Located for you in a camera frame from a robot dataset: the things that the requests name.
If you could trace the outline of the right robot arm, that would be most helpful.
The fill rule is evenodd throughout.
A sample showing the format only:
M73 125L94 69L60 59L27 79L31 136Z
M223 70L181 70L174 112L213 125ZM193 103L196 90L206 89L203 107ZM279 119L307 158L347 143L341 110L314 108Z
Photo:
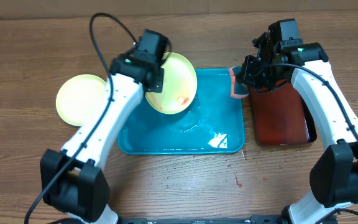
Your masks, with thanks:
M263 33L253 39L235 81L274 90L287 83L300 94L321 134L324 152L310 171L310 191L285 207L280 223L331 222L358 203L358 118L339 89L329 57L319 43L304 44Z

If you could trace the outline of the yellow plate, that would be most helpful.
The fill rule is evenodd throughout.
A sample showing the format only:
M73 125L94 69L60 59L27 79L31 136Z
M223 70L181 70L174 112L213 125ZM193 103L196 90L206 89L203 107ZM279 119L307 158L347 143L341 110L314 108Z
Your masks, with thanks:
M161 93L147 92L146 100L151 107L163 114L177 114L190 106L195 99L198 79L191 62L178 53L165 53Z
M92 74L81 74L67 80L55 100L59 117L72 126L84 125L105 85L102 78Z

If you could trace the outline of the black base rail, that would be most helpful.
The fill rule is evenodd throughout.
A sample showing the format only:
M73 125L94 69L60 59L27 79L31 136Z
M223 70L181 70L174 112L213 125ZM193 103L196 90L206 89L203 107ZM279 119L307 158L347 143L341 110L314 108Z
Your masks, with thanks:
M119 218L117 224L290 224L280 215L253 215L248 218L192 218L157 219Z

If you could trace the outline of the black tray with red inside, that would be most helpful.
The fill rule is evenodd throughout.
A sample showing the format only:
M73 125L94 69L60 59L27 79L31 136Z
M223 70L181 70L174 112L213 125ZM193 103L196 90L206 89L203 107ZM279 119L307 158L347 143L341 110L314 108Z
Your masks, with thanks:
M316 141L311 113L291 83L278 88L249 88L255 140L261 146L307 144Z

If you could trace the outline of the orange sponge with green scourer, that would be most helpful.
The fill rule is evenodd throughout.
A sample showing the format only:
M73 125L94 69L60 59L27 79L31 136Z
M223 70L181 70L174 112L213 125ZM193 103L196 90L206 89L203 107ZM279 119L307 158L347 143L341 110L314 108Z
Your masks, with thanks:
M230 97L234 99L243 99L249 95L248 89L242 83L236 82L236 75L241 72L241 67L231 67L228 69L231 78Z

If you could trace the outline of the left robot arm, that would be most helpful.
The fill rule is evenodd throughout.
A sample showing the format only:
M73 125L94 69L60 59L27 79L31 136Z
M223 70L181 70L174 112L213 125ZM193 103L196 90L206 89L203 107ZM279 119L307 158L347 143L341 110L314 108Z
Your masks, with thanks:
M63 145L40 160L43 201L68 218L60 223L117 223L108 205L110 189L103 174L108 155L128 116L146 91L161 92L161 57L120 55L112 61L104 93L90 118Z

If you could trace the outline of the teal plastic tray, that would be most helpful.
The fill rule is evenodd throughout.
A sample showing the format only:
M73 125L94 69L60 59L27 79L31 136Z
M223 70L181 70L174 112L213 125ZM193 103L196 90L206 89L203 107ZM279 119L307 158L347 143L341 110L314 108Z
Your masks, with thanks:
M146 99L132 112L117 137L133 155L219 154L239 151L245 141L242 101L230 96L226 68L198 68L193 102L177 114L163 114Z

